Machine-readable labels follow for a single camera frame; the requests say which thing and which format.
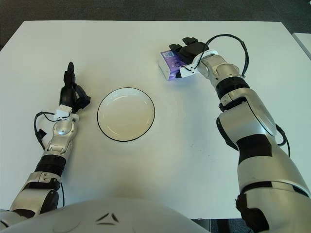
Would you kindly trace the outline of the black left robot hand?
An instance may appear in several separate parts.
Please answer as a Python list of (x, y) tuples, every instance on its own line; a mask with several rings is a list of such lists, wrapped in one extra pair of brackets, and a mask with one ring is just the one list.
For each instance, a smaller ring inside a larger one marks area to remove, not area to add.
[(72, 113), (77, 113), (90, 104), (91, 97), (76, 83), (74, 64), (69, 62), (64, 72), (64, 86), (61, 88), (59, 104), (72, 108)]

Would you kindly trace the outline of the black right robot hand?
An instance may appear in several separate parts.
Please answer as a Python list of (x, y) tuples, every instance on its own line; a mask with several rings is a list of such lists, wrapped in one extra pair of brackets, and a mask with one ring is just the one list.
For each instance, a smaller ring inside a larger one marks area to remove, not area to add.
[(194, 37), (185, 37), (182, 41), (185, 43), (185, 46), (170, 44), (169, 48), (183, 63), (183, 69), (192, 72), (198, 64), (198, 62), (196, 62), (196, 64), (193, 63), (194, 58), (198, 54), (207, 51), (209, 47), (205, 43), (199, 42)]

